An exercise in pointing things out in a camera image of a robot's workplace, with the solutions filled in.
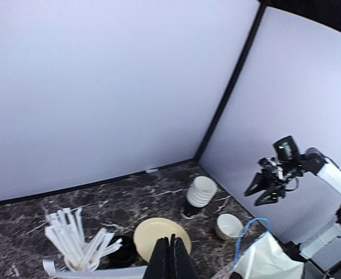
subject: white bag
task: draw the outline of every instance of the white bag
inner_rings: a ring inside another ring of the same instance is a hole
[[[243,279],[301,279],[304,263],[296,262],[285,254],[269,229],[237,261],[241,239],[256,220],[268,222],[267,219],[256,218],[247,223],[236,242],[234,263],[220,270],[212,279],[229,279],[232,271]]]

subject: beige plate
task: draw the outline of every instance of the beige plate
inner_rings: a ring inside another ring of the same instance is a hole
[[[134,243],[137,247],[138,254],[149,262],[153,248],[155,248],[156,242],[159,238],[167,237],[171,238],[171,235],[175,234],[175,237],[180,237],[183,240],[184,246],[188,254],[191,253],[191,239],[188,233],[178,225],[165,218],[151,218],[143,221],[134,231]]]

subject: blue cord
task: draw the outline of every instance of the blue cord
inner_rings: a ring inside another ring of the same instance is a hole
[[[253,224],[255,221],[265,221],[267,224],[267,229],[266,232],[270,231],[270,221],[268,221],[268,219],[266,218],[254,218],[253,220],[249,221],[245,227],[241,230],[240,236],[238,238],[238,240],[236,241],[236,249],[235,249],[235,259],[234,259],[234,270],[236,269],[236,266],[238,265],[238,260],[239,260],[239,251],[240,251],[240,243],[241,243],[241,239],[243,238],[244,234],[246,233],[246,230],[250,227],[251,224]],[[245,250],[245,252],[254,244],[256,243],[261,237],[258,237],[256,240],[254,240],[254,242],[252,244],[250,244],[250,246]]]

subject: marble table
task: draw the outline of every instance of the marble table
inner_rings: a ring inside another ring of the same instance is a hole
[[[232,213],[246,224],[252,216],[233,197],[219,189],[214,199],[192,220],[183,219],[180,207],[192,180],[207,175],[196,163],[130,177],[118,182],[75,190],[41,199],[0,206],[0,278],[48,278],[42,259],[55,259],[63,269],[59,252],[44,236],[45,214],[60,208],[82,207],[85,235],[102,227],[132,237],[147,218],[176,221],[192,240],[191,262],[200,279],[209,279],[233,260],[235,241],[222,241],[214,232],[216,218]],[[256,223],[248,230],[241,249],[264,231]],[[138,260],[137,265],[145,264]]]

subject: white partition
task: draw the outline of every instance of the white partition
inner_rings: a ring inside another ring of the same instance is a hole
[[[258,5],[0,0],[0,200],[192,158]]]
[[[312,174],[274,205],[244,197],[257,161],[294,136],[302,152],[317,147],[341,166],[341,33],[268,8],[235,91],[202,157],[209,171],[282,241],[302,242],[335,214],[341,197]],[[327,269],[341,259],[341,239],[315,255]]]

